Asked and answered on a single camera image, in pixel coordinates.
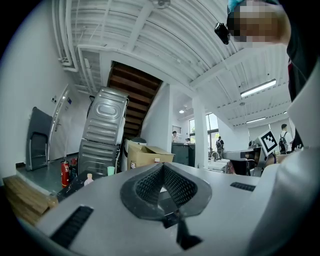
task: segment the black camera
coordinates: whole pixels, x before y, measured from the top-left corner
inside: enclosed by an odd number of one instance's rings
[[[218,35],[218,37],[221,39],[221,41],[225,44],[228,45],[230,41],[230,33],[225,26],[225,24],[218,22],[215,25],[214,32]]]

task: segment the gray floor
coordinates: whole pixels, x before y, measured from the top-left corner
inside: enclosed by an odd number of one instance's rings
[[[71,159],[76,158],[77,156],[78,155],[72,155],[65,159],[71,162]],[[61,161],[61,159],[57,159],[50,162],[48,166],[36,170],[27,171],[25,168],[19,168],[17,171],[37,186],[56,195],[62,190]]]

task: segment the man with backpack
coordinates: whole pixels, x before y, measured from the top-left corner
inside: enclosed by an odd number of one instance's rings
[[[215,146],[216,146],[216,151],[219,154],[219,159],[222,158],[222,155],[224,153],[224,141],[221,139],[221,136],[219,136],[219,139],[216,141]]]
[[[282,132],[280,134],[279,140],[279,148],[280,153],[282,155],[290,154],[292,152],[292,143],[294,139],[292,138],[291,134],[287,132],[287,125],[284,123],[281,125]]]

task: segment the person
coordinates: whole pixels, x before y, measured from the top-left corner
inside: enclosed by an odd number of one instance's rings
[[[224,153],[224,141],[221,139],[221,136],[219,136],[219,139],[215,142],[215,146],[216,146],[216,151],[219,154],[219,159],[222,158],[222,155]]]
[[[179,138],[177,136],[177,132],[176,131],[172,132],[172,142],[179,142]]]
[[[280,153],[282,155],[290,154],[292,152],[291,148],[294,139],[292,138],[290,132],[287,131],[287,125],[285,123],[281,125],[281,129],[282,132],[279,138]]]
[[[313,1],[311,7],[308,2],[290,0],[228,0],[226,24],[236,41],[286,46],[291,101],[305,85],[319,55],[319,47],[312,40],[318,24],[313,11],[318,10],[318,4]],[[296,131],[292,150],[302,146]]]

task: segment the white column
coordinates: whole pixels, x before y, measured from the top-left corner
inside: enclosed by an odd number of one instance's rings
[[[195,164],[194,167],[208,168],[208,132],[205,105],[199,95],[192,99],[195,126]]]

